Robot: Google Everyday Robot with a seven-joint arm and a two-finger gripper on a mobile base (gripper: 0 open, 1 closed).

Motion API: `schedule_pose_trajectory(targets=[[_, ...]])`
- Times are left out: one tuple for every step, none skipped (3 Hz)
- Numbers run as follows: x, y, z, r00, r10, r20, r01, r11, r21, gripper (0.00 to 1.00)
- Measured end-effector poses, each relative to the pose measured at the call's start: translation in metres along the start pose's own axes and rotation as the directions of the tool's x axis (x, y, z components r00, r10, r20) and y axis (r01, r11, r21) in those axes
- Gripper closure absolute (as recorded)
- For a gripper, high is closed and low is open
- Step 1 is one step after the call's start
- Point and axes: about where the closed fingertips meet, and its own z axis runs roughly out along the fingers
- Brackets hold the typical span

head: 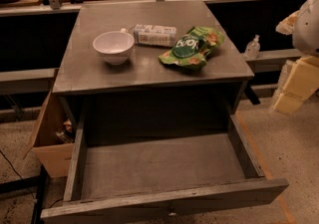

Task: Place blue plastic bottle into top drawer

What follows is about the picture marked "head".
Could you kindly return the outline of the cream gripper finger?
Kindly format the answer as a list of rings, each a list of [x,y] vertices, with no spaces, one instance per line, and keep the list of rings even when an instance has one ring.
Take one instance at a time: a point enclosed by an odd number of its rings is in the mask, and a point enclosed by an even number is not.
[[[294,62],[288,79],[283,86],[284,93],[300,101],[305,101],[318,89],[319,58],[306,56]]]
[[[277,89],[272,97],[271,109],[282,114],[296,112],[304,103],[304,99],[283,89]]]

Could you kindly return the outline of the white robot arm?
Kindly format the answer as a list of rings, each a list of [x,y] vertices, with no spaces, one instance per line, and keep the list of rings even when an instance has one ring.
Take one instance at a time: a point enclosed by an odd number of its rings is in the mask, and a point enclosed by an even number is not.
[[[272,97],[274,111],[291,114],[319,89],[319,0],[307,0],[276,31],[291,35],[293,47],[302,54],[296,61],[286,61]]]

